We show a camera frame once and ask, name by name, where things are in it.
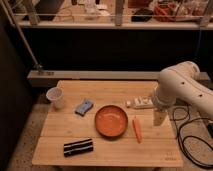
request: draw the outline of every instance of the black cable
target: black cable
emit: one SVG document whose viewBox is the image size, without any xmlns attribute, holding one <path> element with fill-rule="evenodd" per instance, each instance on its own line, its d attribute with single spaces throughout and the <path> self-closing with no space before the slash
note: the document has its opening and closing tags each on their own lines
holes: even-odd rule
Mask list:
<svg viewBox="0 0 213 171">
<path fill-rule="evenodd" d="M 183 110 L 184 112 L 187 113 L 187 115 L 184 116 L 183 118 L 178 118 L 178 119 L 176 119 L 176 118 L 175 118 L 175 114 L 176 114 L 176 111 L 177 111 L 178 109 Z M 189 124 L 191 124 L 191 123 L 193 123 L 193 122 L 195 122 L 195 121 L 199 121 L 199 120 L 208 120 L 208 121 L 212 121 L 212 120 L 209 119 L 209 118 L 195 118 L 195 119 L 190 120 L 190 110 L 189 110 L 189 106 L 188 106 L 188 105 L 187 105 L 187 109 L 182 108 L 182 107 L 177 107 L 177 108 L 175 108 L 175 109 L 173 110 L 173 112 L 172 112 L 172 117 L 173 117 L 172 121 L 174 121 L 174 125 L 175 125 L 176 131 L 177 131 L 177 140 L 178 140 L 178 144 L 179 144 L 180 150 L 182 151 L 182 153 L 184 154 L 184 156 L 185 156 L 187 159 L 189 159 L 193 164 L 195 164 L 196 166 L 198 166 L 198 167 L 200 167 L 200 168 L 202 168 L 202 169 L 213 169 L 213 163 L 211 163 L 211 164 L 206 164 L 206 163 L 203 163 L 202 161 L 199 161 L 198 159 L 196 159 L 196 158 L 189 152 L 189 150 L 187 149 L 185 142 L 186 142 L 188 139 L 196 139 L 196 140 L 198 140 L 198 141 L 204 143 L 204 144 L 205 144 L 208 148 L 210 148 L 212 151 L 213 151 L 213 147 L 212 147 L 208 142 L 206 142 L 205 140 L 203 140 L 203 139 L 200 138 L 200 137 L 197 137 L 197 136 L 194 136 L 194 135 L 187 135 L 187 136 L 182 137 L 182 135 L 181 135 L 181 130 L 182 130 L 185 126 L 187 126 L 187 125 L 189 125 Z M 187 119 L 187 120 L 184 121 L 182 124 L 180 124 L 179 127 L 178 127 L 177 121 L 181 121 L 181 120 L 185 120 L 185 119 Z"/>
<path fill-rule="evenodd" d="M 193 62 L 198 62 L 197 58 L 198 58 L 198 53 L 200 51 L 200 46 L 201 46 L 201 38 L 202 38 L 202 30 L 199 29 L 199 35 L 198 35 L 198 41 L 197 41 L 197 46 L 196 46 L 196 49 L 195 49 L 195 54 L 194 54 L 194 59 L 193 59 Z"/>
</svg>

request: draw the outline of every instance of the white cup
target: white cup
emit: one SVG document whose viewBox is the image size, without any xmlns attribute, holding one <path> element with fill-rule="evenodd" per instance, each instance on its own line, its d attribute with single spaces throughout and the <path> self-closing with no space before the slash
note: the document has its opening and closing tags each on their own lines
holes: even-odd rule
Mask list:
<svg viewBox="0 0 213 171">
<path fill-rule="evenodd" d="M 63 91 L 58 87 L 53 87 L 47 91 L 46 97 L 56 109 L 64 107 Z"/>
</svg>

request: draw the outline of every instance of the tile floor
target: tile floor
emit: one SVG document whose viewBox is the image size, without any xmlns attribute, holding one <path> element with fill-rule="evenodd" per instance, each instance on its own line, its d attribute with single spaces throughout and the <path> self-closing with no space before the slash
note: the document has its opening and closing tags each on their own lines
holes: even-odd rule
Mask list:
<svg viewBox="0 0 213 171">
<path fill-rule="evenodd" d="M 204 169 L 200 169 L 193 165 L 190 161 L 188 161 L 184 156 L 184 166 L 183 168 L 103 168 L 103 167 L 52 167 L 52 166 L 34 166 L 31 163 L 34 149 L 36 147 L 36 143 L 38 141 L 42 125 L 47 115 L 49 104 L 44 98 L 44 95 L 41 95 L 37 103 L 34 105 L 32 112 L 29 115 L 28 121 L 26 122 L 25 128 L 22 132 L 22 135 L 19 139 L 17 147 L 14 151 L 14 154 L 11 158 L 11 161 L 8 165 L 7 171 L 141 171 L 141 170 L 161 170 L 161 171 L 202 171 Z M 183 116 L 182 111 L 177 111 L 179 116 Z M 193 113 L 193 117 L 197 117 L 198 113 L 191 109 Z M 196 122 L 183 131 L 184 134 L 193 134 L 197 136 L 201 136 L 211 142 L 213 145 L 213 141 L 210 138 L 206 128 L 202 122 Z M 204 162 L 213 163 L 213 153 L 210 149 L 206 148 L 202 143 L 197 142 L 195 140 L 190 140 L 187 143 L 189 145 L 190 151 L 192 151 L 193 155 L 198 159 L 201 159 Z"/>
</svg>

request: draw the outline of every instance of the orange bowl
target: orange bowl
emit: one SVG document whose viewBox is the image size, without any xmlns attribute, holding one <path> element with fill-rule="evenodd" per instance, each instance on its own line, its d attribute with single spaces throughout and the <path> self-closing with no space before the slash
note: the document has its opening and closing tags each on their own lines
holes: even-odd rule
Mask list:
<svg viewBox="0 0 213 171">
<path fill-rule="evenodd" d="M 127 125 L 128 117 L 118 106 L 104 106 L 95 115 L 95 127 L 101 135 L 106 137 L 113 138 L 122 135 Z"/>
</svg>

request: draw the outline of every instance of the toy carrot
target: toy carrot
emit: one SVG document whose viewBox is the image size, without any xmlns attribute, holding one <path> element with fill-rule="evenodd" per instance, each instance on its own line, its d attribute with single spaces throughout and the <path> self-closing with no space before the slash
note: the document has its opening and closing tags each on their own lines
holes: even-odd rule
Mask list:
<svg viewBox="0 0 213 171">
<path fill-rule="evenodd" d="M 132 120 L 132 125 L 135 131 L 135 135 L 137 138 L 138 143 L 141 143 L 142 140 L 142 135 L 141 135 L 141 125 L 140 125 L 140 121 L 135 117 Z"/>
</svg>

